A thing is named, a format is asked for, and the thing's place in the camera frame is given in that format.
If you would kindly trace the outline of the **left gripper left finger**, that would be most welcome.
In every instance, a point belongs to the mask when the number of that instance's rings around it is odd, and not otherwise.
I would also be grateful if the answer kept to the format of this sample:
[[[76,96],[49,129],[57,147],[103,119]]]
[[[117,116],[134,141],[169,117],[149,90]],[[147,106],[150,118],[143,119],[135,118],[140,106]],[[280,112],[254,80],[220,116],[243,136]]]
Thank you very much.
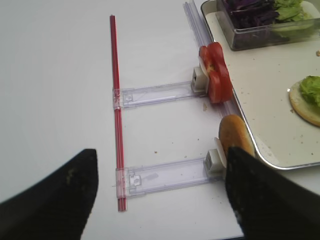
[[[2,240],[79,240],[98,192],[98,157],[84,149],[0,204]]]

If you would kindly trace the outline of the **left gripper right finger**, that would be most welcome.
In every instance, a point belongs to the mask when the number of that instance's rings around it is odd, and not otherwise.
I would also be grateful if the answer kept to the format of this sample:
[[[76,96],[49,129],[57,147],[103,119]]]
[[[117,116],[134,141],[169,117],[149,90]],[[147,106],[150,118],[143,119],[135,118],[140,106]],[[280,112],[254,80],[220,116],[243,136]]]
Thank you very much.
[[[228,149],[225,189],[243,239],[320,238],[320,196],[240,147]]]

